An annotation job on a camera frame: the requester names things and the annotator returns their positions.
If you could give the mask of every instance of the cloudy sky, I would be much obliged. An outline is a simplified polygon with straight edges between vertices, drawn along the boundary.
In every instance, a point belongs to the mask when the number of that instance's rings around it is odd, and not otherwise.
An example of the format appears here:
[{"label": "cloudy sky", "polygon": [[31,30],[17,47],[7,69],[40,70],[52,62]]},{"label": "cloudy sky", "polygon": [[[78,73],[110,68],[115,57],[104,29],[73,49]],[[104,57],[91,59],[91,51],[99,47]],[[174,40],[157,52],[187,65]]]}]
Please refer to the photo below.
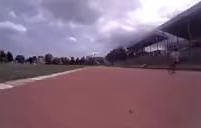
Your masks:
[{"label": "cloudy sky", "polygon": [[0,0],[0,49],[14,54],[104,55],[200,0]]}]

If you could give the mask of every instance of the red running track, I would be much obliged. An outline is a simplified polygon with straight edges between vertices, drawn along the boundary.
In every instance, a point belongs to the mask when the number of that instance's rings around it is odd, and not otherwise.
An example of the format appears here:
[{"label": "red running track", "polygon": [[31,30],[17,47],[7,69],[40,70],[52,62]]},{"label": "red running track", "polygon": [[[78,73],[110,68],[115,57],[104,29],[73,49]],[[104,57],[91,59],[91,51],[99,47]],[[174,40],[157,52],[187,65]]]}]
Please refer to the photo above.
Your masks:
[{"label": "red running track", "polygon": [[201,73],[99,67],[5,90],[0,128],[201,128]]}]

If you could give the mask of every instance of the runner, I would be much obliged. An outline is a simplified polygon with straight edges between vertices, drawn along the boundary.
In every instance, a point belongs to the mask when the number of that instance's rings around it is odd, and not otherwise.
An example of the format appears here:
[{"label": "runner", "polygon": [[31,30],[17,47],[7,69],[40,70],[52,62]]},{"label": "runner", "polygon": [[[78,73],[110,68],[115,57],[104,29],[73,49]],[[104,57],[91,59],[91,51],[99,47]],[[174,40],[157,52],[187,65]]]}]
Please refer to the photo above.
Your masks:
[{"label": "runner", "polygon": [[170,66],[169,73],[174,74],[176,70],[176,65],[179,63],[180,53],[177,48],[170,54]]}]

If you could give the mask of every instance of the green grass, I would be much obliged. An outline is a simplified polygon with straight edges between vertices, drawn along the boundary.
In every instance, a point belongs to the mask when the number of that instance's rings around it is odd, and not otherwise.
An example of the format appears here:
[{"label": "green grass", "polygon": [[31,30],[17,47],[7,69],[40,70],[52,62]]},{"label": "green grass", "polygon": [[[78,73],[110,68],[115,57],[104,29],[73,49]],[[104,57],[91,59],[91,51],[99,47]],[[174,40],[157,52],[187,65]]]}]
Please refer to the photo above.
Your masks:
[{"label": "green grass", "polygon": [[21,64],[0,64],[0,83],[31,78],[35,76],[58,73],[84,66],[75,65],[21,65]]}]

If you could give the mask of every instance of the white lane line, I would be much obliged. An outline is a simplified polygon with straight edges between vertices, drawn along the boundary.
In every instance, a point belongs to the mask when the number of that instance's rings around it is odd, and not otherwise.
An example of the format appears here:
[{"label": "white lane line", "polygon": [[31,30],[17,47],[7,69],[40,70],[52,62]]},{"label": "white lane line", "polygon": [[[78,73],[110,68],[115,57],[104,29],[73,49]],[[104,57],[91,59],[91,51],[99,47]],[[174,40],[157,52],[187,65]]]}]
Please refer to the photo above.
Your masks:
[{"label": "white lane line", "polygon": [[7,85],[7,84],[0,84],[0,90],[9,89],[9,88],[13,88],[13,86],[12,85]]},{"label": "white lane line", "polygon": [[35,81],[39,81],[39,80],[44,80],[44,79],[48,79],[48,78],[57,77],[60,75],[70,74],[70,73],[81,71],[84,69],[87,69],[87,68],[75,69],[75,70],[65,71],[65,72],[61,72],[61,73],[55,73],[55,74],[51,74],[51,75],[38,76],[38,77],[34,77],[34,78],[28,78],[28,79],[22,79],[22,80],[15,80],[15,81],[9,81],[9,82],[5,82],[5,83],[0,83],[0,91],[5,90],[5,89],[11,89],[11,88],[14,88],[16,86],[25,85],[27,83],[31,83],[31,82],[35,82]]}]

